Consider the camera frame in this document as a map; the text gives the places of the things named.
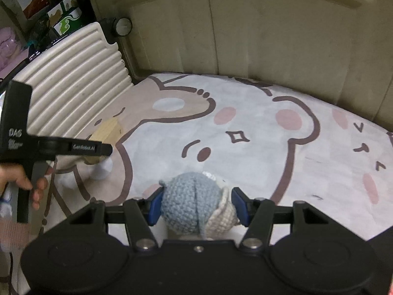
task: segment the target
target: finger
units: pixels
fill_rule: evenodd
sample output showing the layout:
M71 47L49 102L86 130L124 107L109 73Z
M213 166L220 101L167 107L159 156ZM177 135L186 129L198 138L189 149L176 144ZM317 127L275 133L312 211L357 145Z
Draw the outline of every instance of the finger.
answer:
M41 191L46 190L48 187L48 180L45 177L41 177L37 180L37 188Z
M19 164L14 163L2 163L0 164L0 178L1 185L3 188L7 182L16 182L16 184L25 190L31 190L33 185L30 180L26 177L26 173L23 167Z
M38 202L33 202L33 208L38 211L38 209L40 208L40 203Z
M39 202L44 197L44 192L42 190L34 190L33 192L33 201Z
M46 170L45 175L51 175L52 172L53 172L53 167L50 167L50 166L49 166L48 169Z

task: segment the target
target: black circular mount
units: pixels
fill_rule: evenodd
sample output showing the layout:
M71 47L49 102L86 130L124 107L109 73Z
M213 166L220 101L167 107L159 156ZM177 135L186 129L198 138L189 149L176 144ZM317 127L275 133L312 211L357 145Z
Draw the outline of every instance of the black circular mount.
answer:
M127 259L127 248L104 233L88 237L48 237L27 246L21 267L34 288L77 294L111 283Z
M372 277L376 256L358 237L288 235L270 253L271 261L285 282L313 294L349 292Z

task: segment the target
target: ribbed headboard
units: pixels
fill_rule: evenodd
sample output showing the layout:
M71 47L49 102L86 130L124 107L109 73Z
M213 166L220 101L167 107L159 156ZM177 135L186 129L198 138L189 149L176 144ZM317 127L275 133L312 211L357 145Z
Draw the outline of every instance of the ribbed headboard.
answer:
M14 80L33 87L28 132L77 136L109 103L132 87L117 44L89 24L43 52Z

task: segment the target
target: pink plush toy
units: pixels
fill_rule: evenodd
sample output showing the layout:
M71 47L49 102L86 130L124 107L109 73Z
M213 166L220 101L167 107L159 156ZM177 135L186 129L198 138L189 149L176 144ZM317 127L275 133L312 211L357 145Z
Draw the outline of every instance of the pink plush toy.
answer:
M0 71L22 50L15 31L10 27L0 29Z

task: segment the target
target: bedsheet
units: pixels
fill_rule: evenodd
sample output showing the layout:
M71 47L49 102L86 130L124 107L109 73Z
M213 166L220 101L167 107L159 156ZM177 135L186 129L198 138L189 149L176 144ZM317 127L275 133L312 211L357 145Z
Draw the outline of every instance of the bedsheet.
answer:
M159 180L188 171L216 175L250 198L305 200L364 239L393 225L393 134L311 96L243 78L154 74L78 137L113 118L122 134L110 158L55 162L41 231L91 201L148 197ZM152 230L159 241L167 236L162 220ZM275 227L272 242L286 230ZM240 241L244 231L225 237ZM126 243L123 228L110 232Z

